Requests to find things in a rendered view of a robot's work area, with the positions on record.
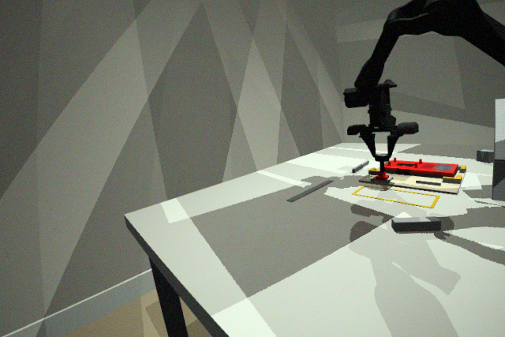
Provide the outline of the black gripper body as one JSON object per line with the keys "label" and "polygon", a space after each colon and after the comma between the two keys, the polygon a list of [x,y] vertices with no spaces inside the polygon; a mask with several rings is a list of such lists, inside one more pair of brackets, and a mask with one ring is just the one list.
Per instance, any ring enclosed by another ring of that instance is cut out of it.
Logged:
{"label": "black gripper body", "polygon": [[360,133],[360,136],[368,136],[372,133],[390,132],[391,136],[400,136],[419,132],[419,125],[416,122],[401,122],[398,125],[391,125],[391,111],[392,107],[390,104],[369,106],[370,124],[368,124],[368,127],[366,125],[349,125],[347,135],[357,135]]}

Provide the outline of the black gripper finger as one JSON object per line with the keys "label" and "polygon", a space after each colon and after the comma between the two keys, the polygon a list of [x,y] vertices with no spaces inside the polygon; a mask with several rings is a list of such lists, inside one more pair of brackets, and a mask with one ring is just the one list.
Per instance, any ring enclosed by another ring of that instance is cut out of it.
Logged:
{"label": "black gripper finger", "polygon": [[395,149],[395,143],[399,137],[402,137],[403,135],[400,136],[387,136],[387,157],[390,159],[392,156],[392,153]]}
{"label": "black gripper finger", "polygon": [[368,136],[359,136],[363,139],[363,141],[367,144],[372,157],[375,158],[376,154],[376,146],[375,146],[375,133],[370,134]]}

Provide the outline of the black wheel with grey hub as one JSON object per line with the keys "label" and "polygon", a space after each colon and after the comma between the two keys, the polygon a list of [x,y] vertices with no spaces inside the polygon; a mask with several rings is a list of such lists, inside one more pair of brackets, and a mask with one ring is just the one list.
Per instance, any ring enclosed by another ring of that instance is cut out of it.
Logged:
{"label": "black wheel with grey hub", "polygon": [[387,157],[387,154],[375,154],[375,161],[376,162],[387,162],[387,161],[389,161],[389,158]]}

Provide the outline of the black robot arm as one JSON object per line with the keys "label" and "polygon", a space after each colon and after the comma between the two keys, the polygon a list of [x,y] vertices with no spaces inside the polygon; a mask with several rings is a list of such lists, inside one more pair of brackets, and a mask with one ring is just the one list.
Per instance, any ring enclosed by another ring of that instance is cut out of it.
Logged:
{"label": "black robot arm", "polygon": [[431,31],[462,37],[505,66],[505,26],[484,13],[477,0],[411,0],[387,16],[372,57],[356,78],[355,88],[343,92],[346,106],[391,104],[389,88],[397,84],[388,79],[378,82],[398,37]]}

